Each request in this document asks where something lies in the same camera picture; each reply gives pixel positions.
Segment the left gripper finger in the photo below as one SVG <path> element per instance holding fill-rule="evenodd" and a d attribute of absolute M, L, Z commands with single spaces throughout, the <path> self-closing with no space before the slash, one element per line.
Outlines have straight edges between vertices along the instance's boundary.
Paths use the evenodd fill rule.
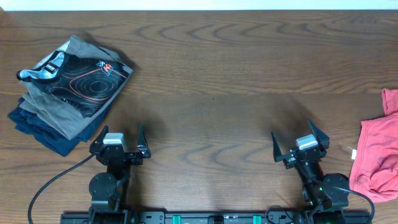
<path fill-rule="evenodd" d="M 103 144 L 103 139 L 105 136 L 108 134 L 109 128 L 108 125 L 105 125 L 104 128 L 101 130 L 99 135 L 95 138 L 95 140 L 92 142 L 93 146 L 99 146 Z"/>
<path fill-rule="evenodd" d="M 148 144 L 144 134 L 144 125 L 139 126 L 139 133 L 137 139 L 137 148 L 141 153 L 148 153 Z"/>

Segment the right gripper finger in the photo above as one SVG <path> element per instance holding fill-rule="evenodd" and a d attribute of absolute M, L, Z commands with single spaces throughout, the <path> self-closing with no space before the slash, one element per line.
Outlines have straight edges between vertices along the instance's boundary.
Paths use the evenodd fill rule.
<path fill-rule="evenodd" d="M 273 157 L 275 162 L 280 162 L 282 160 L 282 152 L 280 150 L 279 144 L 277 142 L 274 132 L 271 132 L 272 143 L 273 143 Z"/>
<path fill-rule="evenodd" d="M 318 145 L 322 147 L 323 149 L 328 149 L 330 146 L 330 138 L 327 136 L 323 131 L 321 131 L 315 123 L 310 119 L 308 120 L 310 129 L 312 130 L 313 135 L 315 136 L 315 139 L 318 142 Z"/>

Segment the red soccer t-shirt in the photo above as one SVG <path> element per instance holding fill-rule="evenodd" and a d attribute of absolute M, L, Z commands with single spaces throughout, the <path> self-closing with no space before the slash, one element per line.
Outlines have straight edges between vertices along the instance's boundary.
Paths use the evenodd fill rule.
<path fill-rule="evenodd" d="M 397 198 L 397 90 L 382 90 L 384 116 L 361 122 L 349 187 L 374 203 Z"/>

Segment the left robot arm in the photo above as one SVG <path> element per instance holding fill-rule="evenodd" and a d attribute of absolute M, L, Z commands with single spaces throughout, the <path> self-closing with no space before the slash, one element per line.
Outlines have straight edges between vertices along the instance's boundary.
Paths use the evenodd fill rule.
<path fill-rule="evenodd" d="M 90 181 L 91 207 L 89 223 L 139 223 L 137 212 L 124 204 L 131 178 L 131 167 L 140 166 L 151 152 L 144 135 L 144 126 L 139 126 L 137 152 L 127 152 L 124 135 L 110 133 L 107 126 L 91 143 L 90 153 L 106 172 L 96 174 Z"/>

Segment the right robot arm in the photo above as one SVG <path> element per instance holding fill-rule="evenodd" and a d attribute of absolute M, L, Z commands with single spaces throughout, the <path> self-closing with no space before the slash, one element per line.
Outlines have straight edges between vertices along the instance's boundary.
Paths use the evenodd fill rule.
<path fill-rule="evenodd" d="M 349 180 L 343 174 L 324 174 L 320 161 L 326 156 L 330 138 L 312 121 L 312 134 L 296 140 L 296 146 L 283 154 L 274 133 L 273 156 L 275 162 L 283 162 L 286 169 L 296 169 L 303 187 L 303 198 L 309 203 L 301 212 L 282 212 L 285 218 L 274 223 L 346 223 L 343 208 L 347 207 Z"/>

